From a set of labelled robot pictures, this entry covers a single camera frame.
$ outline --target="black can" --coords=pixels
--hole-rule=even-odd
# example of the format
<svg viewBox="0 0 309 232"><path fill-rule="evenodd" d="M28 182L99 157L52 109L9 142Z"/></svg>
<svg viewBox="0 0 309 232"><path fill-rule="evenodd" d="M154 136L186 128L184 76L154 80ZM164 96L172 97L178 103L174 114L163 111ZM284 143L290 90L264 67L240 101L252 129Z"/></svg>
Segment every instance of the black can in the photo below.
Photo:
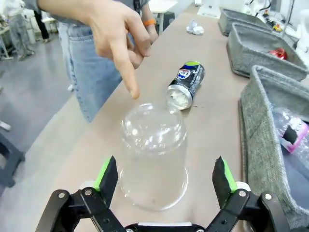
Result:
<svg viewBox="0 0 309 232"><path fill-rule="evenodd" d="M199 62L186 62L168 87L168 102L180 110L189 108L204 75L205 69Z"/></svg>

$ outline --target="red object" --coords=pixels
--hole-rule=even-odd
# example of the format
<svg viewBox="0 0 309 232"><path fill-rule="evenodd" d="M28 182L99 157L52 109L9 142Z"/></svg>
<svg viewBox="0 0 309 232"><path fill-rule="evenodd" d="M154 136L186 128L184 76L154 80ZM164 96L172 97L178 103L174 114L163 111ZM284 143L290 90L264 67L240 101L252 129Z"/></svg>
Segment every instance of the red object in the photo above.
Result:
<svg viewBox="0 0 309 232"><path fill-rule="evenodd" d="M278 57L279 59L287 59L288 55L283 48L278 48L276 50L269 51L268 53Z"/></svg>

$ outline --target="orange wristband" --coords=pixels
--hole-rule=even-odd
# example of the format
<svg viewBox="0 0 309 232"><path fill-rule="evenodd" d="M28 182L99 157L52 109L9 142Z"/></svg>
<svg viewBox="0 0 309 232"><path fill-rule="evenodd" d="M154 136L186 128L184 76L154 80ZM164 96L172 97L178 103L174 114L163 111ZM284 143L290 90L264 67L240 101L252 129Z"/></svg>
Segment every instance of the orange wristband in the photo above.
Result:
<svg viewBox="0 0 309 232"><path fill-rule="evenodd" d="M143 24L144 24L145 27L147 27L149 25L152 25L152 24L154 25L155 24L155 19L153 18L153 19L150 19L148 21L145 21L145 22L143 22Z"/></svg>

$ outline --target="gray storage bin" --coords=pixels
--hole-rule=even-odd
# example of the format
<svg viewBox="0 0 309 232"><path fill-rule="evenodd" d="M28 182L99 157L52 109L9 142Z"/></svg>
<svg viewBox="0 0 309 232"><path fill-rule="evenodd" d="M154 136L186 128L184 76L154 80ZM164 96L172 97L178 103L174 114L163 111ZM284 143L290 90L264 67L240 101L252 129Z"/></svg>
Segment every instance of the gray storage bin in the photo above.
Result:
<svg viewBox="0 0 309 232"><path fill-rule="evenodd" d="M271 104L285 107L309 121L308 88L285 75L253 66L249 84L239 101L244 181L254 194L272 191L278 195L291 229L306 227L309 207L303 205L308 206L309 170L302 170L307 178L299 177L300 170L291 172L293 166L287 159L293 156L282 154Z"/></svg>
<svg viewBox="0 0 309 232"><path fill-rule="evenodd" d="M287 60L268 53L278 48L286 51ZM245 77L249 77L253 65L267 67L297 81L305 79L308 74L306 65L295 50L268 30L233 23L228 36L227 53L232 71Z"/></svg>
<svg viewBox="0 0 309 232"><path fill-rule="evenodd" d="M253 27L260 27L271 31L271 28L257 17L237 11L222 9L218 24L223 35L228 36L230 34L232 24L235 22L248 24Z"/></svg>

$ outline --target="upside-down plastic cup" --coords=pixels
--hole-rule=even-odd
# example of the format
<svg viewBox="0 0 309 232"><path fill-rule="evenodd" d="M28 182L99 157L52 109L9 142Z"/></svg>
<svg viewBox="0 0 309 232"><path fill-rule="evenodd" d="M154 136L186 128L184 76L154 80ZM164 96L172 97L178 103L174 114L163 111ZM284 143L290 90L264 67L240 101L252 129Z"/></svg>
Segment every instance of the upside-down plastic cup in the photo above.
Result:
<svg viewBox="0 0 309 232"><path fill-rule="evenodd" d="M120 186L126 198L146 210L174 206L188 183L187 128L172 105L143 104L122 121L126 163Z"/></svg>

